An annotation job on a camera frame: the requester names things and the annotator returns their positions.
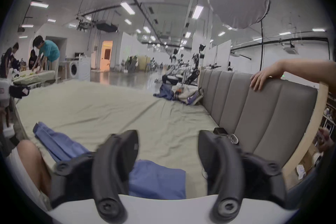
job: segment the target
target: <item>folded cloth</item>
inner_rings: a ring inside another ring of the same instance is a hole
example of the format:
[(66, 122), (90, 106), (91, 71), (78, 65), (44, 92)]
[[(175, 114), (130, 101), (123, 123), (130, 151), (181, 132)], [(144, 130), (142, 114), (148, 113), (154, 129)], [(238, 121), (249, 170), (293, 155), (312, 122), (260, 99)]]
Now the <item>folded cloth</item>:
[[(63, 133), (54, 132), (42, 122), (36, 123), (33, 132), (56, 162), (89, 152), (81, 144)], [(129, 195), (160, 200), (186, 199), (186, 172), (149, 160), (136, 161), (129, 174)]]

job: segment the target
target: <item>man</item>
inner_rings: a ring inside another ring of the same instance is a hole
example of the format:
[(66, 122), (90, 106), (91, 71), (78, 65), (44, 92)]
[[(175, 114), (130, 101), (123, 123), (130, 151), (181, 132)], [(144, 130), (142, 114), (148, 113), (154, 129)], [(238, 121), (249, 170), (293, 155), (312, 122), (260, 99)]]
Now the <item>man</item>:
[(60, 59), (60, 50), (58, 49), (58, 46), (51, 40), (44, 41), (42, 36), (37, 36), (33, 41), (33, 47), (37, 47), (39, 49), (39, 56), (31, 70), (34, 71), (37, 67), (38, 62), (41, 59), (41, 54), (43, 53), (44, 57), (40, 65), (40, 69), (36, 71), (36, 74), (41, 72), (44, 63), (48, 59), (51, 62), (51, 69), (55, 71), (55, 81), (57, 83), (58, 61)]
[(0, 78), (6, 79), (8, 76), (9, 72), (9, 61), (11, 59), (12, 53), (15, 54), (19, 49), (19, 43), (16, 42), (13, 48), (9, 48), (4, 56), (1, 59), (1, 64), (0, 64)]

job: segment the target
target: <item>human arm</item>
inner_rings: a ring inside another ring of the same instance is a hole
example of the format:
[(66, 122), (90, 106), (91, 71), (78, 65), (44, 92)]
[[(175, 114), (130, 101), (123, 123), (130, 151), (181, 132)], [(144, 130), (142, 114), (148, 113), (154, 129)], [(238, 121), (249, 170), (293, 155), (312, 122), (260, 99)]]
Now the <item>human arm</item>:
[(284, 72), (297, 75), (314, 83), (327, 84), (332, 93), (336, 93), (336, 62), (310, 59), (284, 59), (254, 74), (251, 85), (254, 90), (261, 90), (270, 76), (281, 78)]

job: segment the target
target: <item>doorway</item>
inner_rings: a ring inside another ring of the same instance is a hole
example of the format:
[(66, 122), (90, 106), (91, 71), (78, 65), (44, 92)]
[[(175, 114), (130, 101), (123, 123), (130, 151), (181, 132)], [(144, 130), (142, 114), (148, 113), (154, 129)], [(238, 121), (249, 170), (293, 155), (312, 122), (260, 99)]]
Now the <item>doorway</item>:
[(100, 70), (109, 71), (113, 41), (104, 41), (100, 53)]

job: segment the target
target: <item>leg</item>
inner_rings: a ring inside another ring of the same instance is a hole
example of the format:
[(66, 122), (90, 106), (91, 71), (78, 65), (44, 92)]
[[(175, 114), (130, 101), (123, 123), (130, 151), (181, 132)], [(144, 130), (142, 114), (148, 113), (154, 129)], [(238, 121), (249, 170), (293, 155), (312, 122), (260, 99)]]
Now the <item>leg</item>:
[(42, 155), (33, 142), (22, 140), (17, 146), (20, 160), (38, 190), (49, 196), (51, 177)]

